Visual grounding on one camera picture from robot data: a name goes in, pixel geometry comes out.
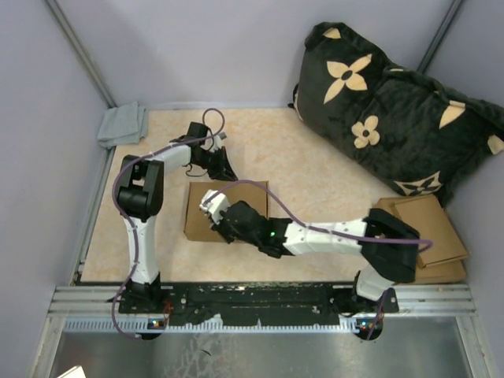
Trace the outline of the brown cardboard box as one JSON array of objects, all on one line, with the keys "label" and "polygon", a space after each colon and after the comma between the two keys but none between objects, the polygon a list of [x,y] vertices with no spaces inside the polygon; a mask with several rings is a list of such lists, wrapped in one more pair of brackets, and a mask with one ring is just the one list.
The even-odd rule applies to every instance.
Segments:
[{"label": "brown cardboard box", "polygon": [[[208,217],[199,209],[199,204],[209,190],[219,190],[229,182],[224,181],[191,181],[188,187],[187,211],[183,232],[192,242],[224,243],[220,235],[211,229]],[[238,184],[224,191],[231,204],[243,200],[257,210],[262,216],[269,215],[267,193],[249,183]]]}]

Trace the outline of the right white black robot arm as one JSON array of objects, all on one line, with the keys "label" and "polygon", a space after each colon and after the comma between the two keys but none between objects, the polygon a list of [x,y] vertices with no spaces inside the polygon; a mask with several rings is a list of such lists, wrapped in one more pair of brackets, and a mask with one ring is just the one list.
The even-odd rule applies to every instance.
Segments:
[{"label": "right white black robot arm", "polygon": [[395,284],[416,279],[418,231],[390,213],[373,208],[362,219],[335,223],[298,223],[265,217],[244,201],[231,204],[218,195],[199,206],[211,228],[226,243],[245,242],[271,258],[307,254],[359,256],[367,265],[358,271],[350,300],[370,311]]}]

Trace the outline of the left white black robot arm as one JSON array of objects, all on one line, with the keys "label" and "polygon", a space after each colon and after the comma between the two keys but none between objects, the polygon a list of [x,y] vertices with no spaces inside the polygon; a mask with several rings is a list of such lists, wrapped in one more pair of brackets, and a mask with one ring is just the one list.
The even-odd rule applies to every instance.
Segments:
[{"label": "left white black robot arm", "polygon": [[113,181],[113,203],[123,218],[128,235],[130,271],[121,285],[121,313],[153,313],[161,310],[166,294],[155,256],[155,223],[164,201],[165,176],[194,165],[212,180],[238,179],[229,163],[223,131],[212,132],[198,122],[187,133],[160,150],[142,157],[126,155]]}]

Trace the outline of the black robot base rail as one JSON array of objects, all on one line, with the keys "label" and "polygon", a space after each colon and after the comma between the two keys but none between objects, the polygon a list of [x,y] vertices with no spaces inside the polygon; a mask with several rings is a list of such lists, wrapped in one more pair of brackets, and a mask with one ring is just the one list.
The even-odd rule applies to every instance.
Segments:
[{"label": "black robot base rail", "polygon": [[154,330],[211,319],[233,328],[336,326],[352,317],[399,312],[395,290],[372,300],[349,282],[130,283],[117,304],[120,314],[160,315],[150,323]]}]

